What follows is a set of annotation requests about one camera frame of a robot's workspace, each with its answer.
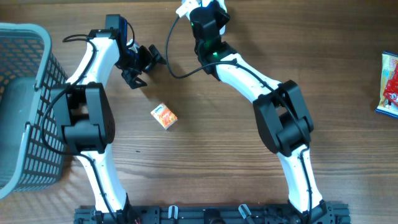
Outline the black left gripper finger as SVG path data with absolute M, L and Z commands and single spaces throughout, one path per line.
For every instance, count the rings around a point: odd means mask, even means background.
M 140 74 L 140 71 L 128 68 L 122 70 L 121 76 L 124 78 L 125 82 L 130 86 L 131 89 L 136 89 L 147 86 L 147 83 L 138 77 L 138 75 Z
M 167 65 L 166 59 L 163 58 L 162 54 L 158 51 L 155 45 L 151 45 L 149 47 L 149 51 L 152 55 L 151 64 L 157 65 L 159 63 L 162 65 Z

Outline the orange tissue pack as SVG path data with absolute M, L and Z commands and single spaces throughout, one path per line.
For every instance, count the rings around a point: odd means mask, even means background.
M 164 103 L 158 105 L 150 113 L 165 130 L 178 120 L 177 116 Z

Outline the yellow snack bag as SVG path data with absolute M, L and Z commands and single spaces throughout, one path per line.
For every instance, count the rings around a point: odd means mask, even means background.
M 382 53 L 380 101 L 376 112 L 397 118 L 397 54 Z

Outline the red candy bag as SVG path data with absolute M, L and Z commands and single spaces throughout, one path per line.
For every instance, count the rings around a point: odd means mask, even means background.
M 389 102 L 397 106 L 397 67 L 392 78 L 387 81 L 383 95 Z

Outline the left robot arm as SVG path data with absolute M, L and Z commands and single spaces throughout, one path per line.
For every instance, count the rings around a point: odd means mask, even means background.
M 75 34 L 64 42 L 84 41 L 86 52 L 75 73 L 64 84 L 54 85 L 44 115 L 53 113 L 59 140 L 66 155 L 77 156 L 95 195 L 95 204 L 75 210 L 75 223 L 140 223 L 120 183 L 113 161 L 116 134 L 114 116 L 105 86 L 114 67 L 131 89 L 146 86 L 139 78 L 166 61 L 154 45 L 129 40 L 132 25 L 119 14 L 108 14 L 103 29 Z

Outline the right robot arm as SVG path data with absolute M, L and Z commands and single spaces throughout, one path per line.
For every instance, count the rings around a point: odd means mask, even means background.
M 299 86 L 281 83 L 248 65 L 240 54 L 221 40 L 220 30 L 229 14 L 218 1 L 188 11 L 195 53 L 204 71 L 245 96 L 254 109 L 261 140 L 277 154 L 289 188 L 289 203 L 302 221 L 316 223 L 323 215 L 323 197 L 317 189 L 310 162 L 313 121 Z

